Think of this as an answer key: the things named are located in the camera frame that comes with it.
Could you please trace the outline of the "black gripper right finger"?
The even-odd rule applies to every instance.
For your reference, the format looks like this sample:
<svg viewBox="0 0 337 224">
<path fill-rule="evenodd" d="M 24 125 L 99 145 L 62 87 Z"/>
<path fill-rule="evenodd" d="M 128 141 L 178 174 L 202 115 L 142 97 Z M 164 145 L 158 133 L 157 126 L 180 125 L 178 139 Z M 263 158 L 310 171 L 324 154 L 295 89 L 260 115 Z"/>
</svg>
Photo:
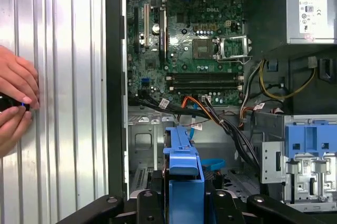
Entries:
<svg viewBox="0 0 337 224">
<path fill-rule="evenodd" d="M 208 223 L 329 223 L 328 213 L 303 213 L 266 195 L 251 195 L 246 202 L 231 191 L 207 182 Z"/>
</svg>

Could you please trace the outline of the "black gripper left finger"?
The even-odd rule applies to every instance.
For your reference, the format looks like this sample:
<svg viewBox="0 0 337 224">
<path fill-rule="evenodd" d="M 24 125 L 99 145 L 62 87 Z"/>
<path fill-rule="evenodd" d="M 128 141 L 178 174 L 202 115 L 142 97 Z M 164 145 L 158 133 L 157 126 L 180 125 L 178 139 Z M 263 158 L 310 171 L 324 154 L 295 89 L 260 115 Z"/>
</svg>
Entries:
<svg viewBox="0 0 337 224">
<path fill-rule="evenodd" d="M 135 191 L 129 200 L 104 195 L 59 223 L 165 223 L 163 177 L 154 171 L 148 189 Z"/>
</svg>

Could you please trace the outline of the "person right hand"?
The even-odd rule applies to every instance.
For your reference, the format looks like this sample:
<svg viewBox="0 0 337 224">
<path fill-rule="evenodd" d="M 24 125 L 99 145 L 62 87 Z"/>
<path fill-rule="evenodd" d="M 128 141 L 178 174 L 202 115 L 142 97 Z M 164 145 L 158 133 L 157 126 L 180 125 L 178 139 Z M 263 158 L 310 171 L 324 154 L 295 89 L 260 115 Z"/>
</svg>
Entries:
<svg viewBox="0 0 337 224">
<path fill-rule="evenodd" d="M 1 158 L 14 148 L 32 122 L 32 113 L 24 106 L 14 106 L 1 112 Z"/>
</svg>

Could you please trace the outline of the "person left hand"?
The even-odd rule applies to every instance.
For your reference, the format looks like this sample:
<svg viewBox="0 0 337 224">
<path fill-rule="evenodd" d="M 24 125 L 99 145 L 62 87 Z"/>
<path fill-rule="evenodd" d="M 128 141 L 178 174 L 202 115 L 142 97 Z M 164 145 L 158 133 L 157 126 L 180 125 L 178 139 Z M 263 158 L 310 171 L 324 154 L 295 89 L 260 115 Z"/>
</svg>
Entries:
<svg viewBox="0 0 337 224">
<path fill-rule="evenodd" d="M 1 46 L 1 93 L 39 108 L 38 73 L 33 64 Z"/>
</svg>

